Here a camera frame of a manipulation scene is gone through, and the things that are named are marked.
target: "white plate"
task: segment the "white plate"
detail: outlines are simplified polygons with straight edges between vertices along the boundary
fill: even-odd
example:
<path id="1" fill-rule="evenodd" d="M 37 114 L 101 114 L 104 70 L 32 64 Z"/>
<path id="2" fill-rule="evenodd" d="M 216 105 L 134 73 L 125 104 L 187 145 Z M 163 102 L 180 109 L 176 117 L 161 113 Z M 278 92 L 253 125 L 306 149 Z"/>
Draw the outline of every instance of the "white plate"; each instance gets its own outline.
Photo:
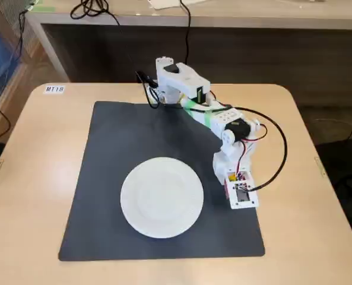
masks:
<path id="1" fill-rule="evenodd" d="M 120 206 L 128 223 L 151 238 L 188 230 L 204 203 L 202 183 L 187 164 L 169 157 L 149 159 L 126 177 Z"/>

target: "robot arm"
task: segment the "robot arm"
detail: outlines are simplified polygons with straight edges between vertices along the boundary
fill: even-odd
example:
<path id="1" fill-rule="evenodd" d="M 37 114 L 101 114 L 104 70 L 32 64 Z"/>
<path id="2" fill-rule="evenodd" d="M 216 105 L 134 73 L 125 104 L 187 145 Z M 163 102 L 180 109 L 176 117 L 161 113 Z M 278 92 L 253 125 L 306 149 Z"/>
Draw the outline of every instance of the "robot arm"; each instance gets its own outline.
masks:
<path id="1" fill-rule="evenodd" d="M 244 189 L 255 187 L 250 156 L 257 144 L 255 134 L 260 128 L 259 122 L 246 120 L 237 109 L 216 101 L 210 92 L 210 82 L 191 67 L 174 64 L 172 58 L 163 57 L 156 59 L 156 70 L 158 87 L 153 91 L 158 99 L 164 104 L 179 103 L 222 140 L 220 151 L 213 157 L 213 169 L 225 187 L 231 208 L 257 207 L 256 192 Z"/>

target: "white paper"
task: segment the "white paper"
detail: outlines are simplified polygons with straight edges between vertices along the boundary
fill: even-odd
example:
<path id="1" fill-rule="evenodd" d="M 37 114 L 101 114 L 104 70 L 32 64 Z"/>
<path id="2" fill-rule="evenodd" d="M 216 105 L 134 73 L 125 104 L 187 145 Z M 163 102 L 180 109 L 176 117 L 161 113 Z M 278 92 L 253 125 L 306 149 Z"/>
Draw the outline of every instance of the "white paper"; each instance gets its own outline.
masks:
<path id="1" fill-rule="evenodd" d="M 170 7 L 180 7 L 180 0 L 148 0 L 148 1 L 156 10 L 170 8 Z M 190 4 L 204 2 L 204 1 L 206 0 L 182 0 L 182 2 L 186 6 Z"/>

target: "desk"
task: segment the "desk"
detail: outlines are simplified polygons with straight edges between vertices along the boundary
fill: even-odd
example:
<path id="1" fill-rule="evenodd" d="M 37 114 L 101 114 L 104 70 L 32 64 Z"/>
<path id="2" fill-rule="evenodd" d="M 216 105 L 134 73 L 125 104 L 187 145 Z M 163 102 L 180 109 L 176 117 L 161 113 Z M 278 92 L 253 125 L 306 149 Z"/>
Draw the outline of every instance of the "desk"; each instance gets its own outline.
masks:
<path id="1" fill-rule="evenodd" d="M 43 0 L 27 14 L 64 81 L 136 82 L 126 50 L 134 68 L 152 76 L 156 57 L 183 61 L 188 19 L 180 8 L 109 0 L 120 30 L 108 15 L 72 20 L 79 2 Z M 352 106 L 352 0 L 208 0 L 189 7 L 189 64 L 212 83 L 279 84 L 299 105 Z"/>
<path id="2" fill-rule="evenodd" d="M 288 139 L 285 168 L 258 193 L 263 257 L 60 262 L 94 102 L 145 103 L 145 96 L 138 84 L 44 90 L 32 92 L 0 158 L 0 284 L 352 285 L 351 229 L 290 93 L 277 85 L 213 86 L 222 102 L 272 117 Z M 279 133 L 266 124 L 253 156 L 257 183 L 283 153 Z"/>

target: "desk mat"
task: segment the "desk mat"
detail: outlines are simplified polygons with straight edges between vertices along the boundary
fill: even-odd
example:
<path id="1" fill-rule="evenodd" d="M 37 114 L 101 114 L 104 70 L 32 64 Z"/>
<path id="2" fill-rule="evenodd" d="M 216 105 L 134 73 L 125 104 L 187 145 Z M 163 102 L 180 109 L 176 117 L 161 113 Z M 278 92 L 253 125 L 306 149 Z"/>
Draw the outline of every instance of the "desk mat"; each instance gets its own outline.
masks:
<path id="1" fill-rule="evenodd" d="M 262 256 L 265 249 L 256 210 L 231 210 L 214 175 L 213 154 L 220 146 L 208 128 L 182 110 L 97 102 L 59 259 Z M 154 157 L 188 164 L 204 188 L 200 217 L 185 233 L 170 239 L 136 232 L 120 207 L 120 189 L 127 174 Z"/>

